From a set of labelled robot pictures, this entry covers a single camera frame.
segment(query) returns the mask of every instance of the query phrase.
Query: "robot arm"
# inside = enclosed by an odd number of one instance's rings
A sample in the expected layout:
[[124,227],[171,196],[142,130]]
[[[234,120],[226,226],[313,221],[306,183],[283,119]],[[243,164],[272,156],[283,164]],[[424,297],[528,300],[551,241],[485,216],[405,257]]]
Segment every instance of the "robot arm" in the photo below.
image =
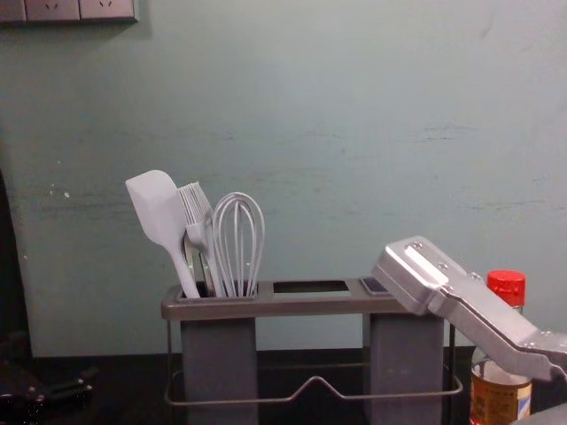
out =
[[[567,380],[567,335],[540,330],[467,273],[427,239],[416,236],[389,243],[372,275],[415,314],[445,318],[500,367],[516,375],[549,381]],[[521,425],[538,422],[534,415]],[[567,416],[567,405],[544,414]]]

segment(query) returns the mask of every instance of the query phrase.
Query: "utensil holder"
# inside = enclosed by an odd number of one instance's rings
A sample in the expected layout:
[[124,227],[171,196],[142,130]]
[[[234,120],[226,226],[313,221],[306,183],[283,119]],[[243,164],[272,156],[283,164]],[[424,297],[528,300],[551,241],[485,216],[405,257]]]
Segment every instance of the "utensil holder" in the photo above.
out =
[[[347,395],[311,376],[289,397],[258,397],[255,318],[352,313],[363,314],[365,394]],[[439,425],[442,398],[462,391],[456,376],[456,389],[443,390],[443,320],[407,312],[371,278],[259,282],[249,298],[186,298],[174,287],[161,315],[168,338],[165,400],[187,408],[190,425],[257,425],[258,405],[292,402],[314,383],[343,401],[364,401],[369,425]],[[184,401],[170,391],[181,374],[171,366],[171,321],[181,322]]]

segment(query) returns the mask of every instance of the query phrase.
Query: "glass bottle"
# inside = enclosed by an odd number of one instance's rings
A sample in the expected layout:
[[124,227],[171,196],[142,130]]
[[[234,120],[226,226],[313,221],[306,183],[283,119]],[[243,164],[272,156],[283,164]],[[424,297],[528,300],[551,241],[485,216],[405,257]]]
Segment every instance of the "glass bottle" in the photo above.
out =
[[[487,285],[522,313],[525,276],[513,270],[493,270]],[[500,368],[479,348],[472,354],[470,369],[470,425],[510,425],[530,415],[532,380]]]

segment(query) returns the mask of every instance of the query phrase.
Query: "light blue wall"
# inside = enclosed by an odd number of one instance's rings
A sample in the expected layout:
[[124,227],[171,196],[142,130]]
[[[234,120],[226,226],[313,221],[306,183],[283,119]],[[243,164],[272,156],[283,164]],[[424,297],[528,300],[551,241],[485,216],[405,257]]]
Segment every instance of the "light blue wall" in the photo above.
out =
[[[263,278],[366,274],[422,234],[524,270],[528,316],[567,331],[567,1],[142,6],[132,27],[0,31],[36,355],[163,351],[175,271],[123,184],[153,168],[257,198]],[[359,346],[359,324],[263,321],[259,347]]]

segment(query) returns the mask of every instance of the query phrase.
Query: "electrical socket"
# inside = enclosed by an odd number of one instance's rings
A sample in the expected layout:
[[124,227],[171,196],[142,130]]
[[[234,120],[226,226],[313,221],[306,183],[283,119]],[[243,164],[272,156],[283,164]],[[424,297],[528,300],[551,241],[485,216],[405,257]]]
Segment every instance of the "electrical socket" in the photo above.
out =
[[26,0],[27,20],[79,20],[79,0]]
[[81,19],[135,20],[134,0],[79,0]]
[[26,22],[24,0],[0,0],[0,23]]

